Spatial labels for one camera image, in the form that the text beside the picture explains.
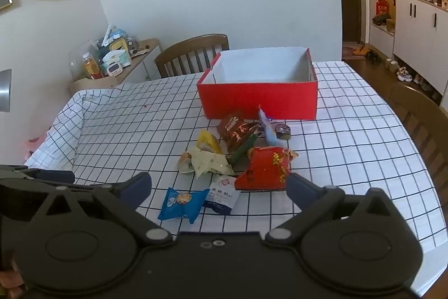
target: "bottle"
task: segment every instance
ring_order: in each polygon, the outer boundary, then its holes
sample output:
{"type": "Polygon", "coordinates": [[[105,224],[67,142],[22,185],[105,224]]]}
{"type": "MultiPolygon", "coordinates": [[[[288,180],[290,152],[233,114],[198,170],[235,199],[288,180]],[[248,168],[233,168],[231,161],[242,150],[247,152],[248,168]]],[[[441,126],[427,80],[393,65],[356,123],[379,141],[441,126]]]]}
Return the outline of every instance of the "bottle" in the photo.
{"type": "Polygon", "coordinates": [[[91,79],[101,79],[102,78],[102,72],[99,68],[97,62],[95,61],[95,58],[87,52],[82,56],[84,59],[84,68],[86,69],[88,75],[91,79]]]}

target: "dining table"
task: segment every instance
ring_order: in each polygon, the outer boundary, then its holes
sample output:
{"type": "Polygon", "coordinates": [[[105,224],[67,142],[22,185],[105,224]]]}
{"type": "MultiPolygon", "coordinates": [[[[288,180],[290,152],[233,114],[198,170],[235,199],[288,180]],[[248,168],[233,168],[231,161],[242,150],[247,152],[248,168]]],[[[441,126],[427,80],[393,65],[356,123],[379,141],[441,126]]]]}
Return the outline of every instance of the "dining table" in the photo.
{"type": "MultiPolygon", "coordinates": [[[[413,284],[421,294],[448,263],[447,228],[425,163],[391,107],[350,66],[342,61],[313,66],[319,85],[316,119],[273,121],[291,128],[287,147],[298,153],[291,171],[347,194],[383,189],[422,246],[424,263],[413,284]]],[[[171,233],[264,236],[300,213],[285,191],[243,191],[230,215],[202,208],[192,224],[186,218],[158,220],[168,188],[194,192],[210,186],[212,173],[196,177],[178,171],[180,156],[196,145],[199,133],[211,132],[227,151],[217,131],[220,120],[204,114],[196,87],[201,75],[77,92],[27,165],[73,170],[79,185],[123,182],[148,171],[151,194],[137,211],[171,233]]],[[[261,136],[255,145],[267,142],[261,136]]],[[[242,159],[234,171],[238,175],[247,167],[242,159]]]]}

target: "blue snack wrapper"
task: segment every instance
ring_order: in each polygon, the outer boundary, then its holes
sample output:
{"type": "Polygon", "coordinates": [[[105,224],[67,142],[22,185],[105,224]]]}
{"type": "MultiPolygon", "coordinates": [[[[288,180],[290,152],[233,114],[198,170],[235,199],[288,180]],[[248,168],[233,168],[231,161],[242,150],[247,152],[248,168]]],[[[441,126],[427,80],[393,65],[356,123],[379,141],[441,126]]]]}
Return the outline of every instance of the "blue snack wrapper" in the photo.
{"type": "Polygon", "coordinates": [[[266,135],[266,141],[269,146],[277,146],[277,147],[287,147],[287,143],[283,140],[279,140],[277,138],[277,134],[274,130],[274,127],[270,123],[268,117],[263,112],[260,106],[258,106],[258,116],[260,118],[260,123],[264,128],[264,134],[266,135]]]}
{"type": "Polygon", "coordinates": [[[168,188],[158,219],[164,221],[184,217],[188,218],[188,221],[193,224],[209,191],[210,189],[205,189],[194,193],[179,193],[173,188],[168,188]]]}

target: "chair backrest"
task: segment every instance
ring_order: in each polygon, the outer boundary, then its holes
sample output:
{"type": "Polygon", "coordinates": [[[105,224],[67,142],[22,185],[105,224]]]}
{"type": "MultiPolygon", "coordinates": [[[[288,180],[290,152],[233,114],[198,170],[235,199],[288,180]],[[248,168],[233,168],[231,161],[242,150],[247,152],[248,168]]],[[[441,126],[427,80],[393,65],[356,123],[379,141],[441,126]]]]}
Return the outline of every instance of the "chair backrest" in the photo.
{"type": "Polygon", "coordinates": [[[389,104],[420,151],[448,221],[448,116],[427,96],[402,84],[392,88],[389,104]]]}
{"type": "Polygon", "coordinates": [[[210,67],[210,60],[213,60],[217,55],[217,46],[223,51],[229,49],[228,38],[226,35],[211,34],[190,38],[189,40],[176,43],[165,51],[162,51],[162,53],[155,59],[155,64],[157,65],[158,72],[162,78],[203,72],[204,69],[210,67]],[[197,69],[193,66],[191,53],[194,53],[194,63],[197,65],[197,69]],[[202,64],[199,54],[203,56],[205,65],[202,64]]]}

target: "cardboard box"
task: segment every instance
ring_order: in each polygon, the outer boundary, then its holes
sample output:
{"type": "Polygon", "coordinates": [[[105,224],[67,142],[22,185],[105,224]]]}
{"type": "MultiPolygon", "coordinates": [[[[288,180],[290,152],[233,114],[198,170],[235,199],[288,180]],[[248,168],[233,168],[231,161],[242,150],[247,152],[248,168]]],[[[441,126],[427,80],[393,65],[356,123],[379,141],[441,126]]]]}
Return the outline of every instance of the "cardboard box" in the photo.
{"type": "Polygon", "coordinates": [[[259,105],[274,119],[316,119],[318,82],[305,47],[223,51],[197,86],[209,119],[241,111],[257,120],[259,105]]]}
{"type": "Polygon", "coordinates": [[[389,32],[395,32],[395,21],[392,20],[391,18],[388,18],[386,20],[386,29],[389,32]]]}

